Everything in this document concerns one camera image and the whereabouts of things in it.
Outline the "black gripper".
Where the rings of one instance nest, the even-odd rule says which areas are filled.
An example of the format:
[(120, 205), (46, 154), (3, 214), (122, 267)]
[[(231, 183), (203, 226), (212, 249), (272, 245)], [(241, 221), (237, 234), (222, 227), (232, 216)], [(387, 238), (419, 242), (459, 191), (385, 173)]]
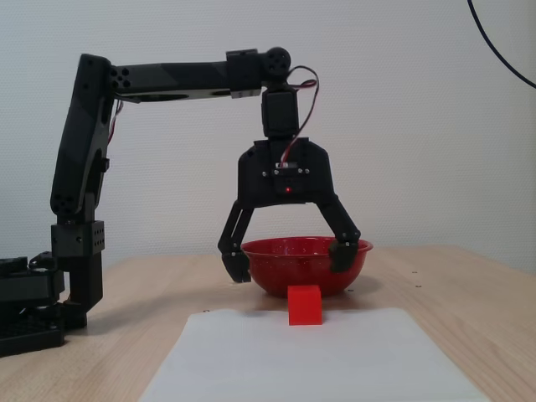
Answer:
[(328, 247), (332, 272), (348, 271), (358, 253), (361, 232), (334, 192), (327, 152), (307, 137), (291, 148), (286, 167), (280, 157), (287, 142), (260, 140), (238, 162), (238, 194), (218, 249), (235, 283), (251, 282), (250, 261), (241, 245), (253, 209), (281, 204), (317, 204), (335, 240)]

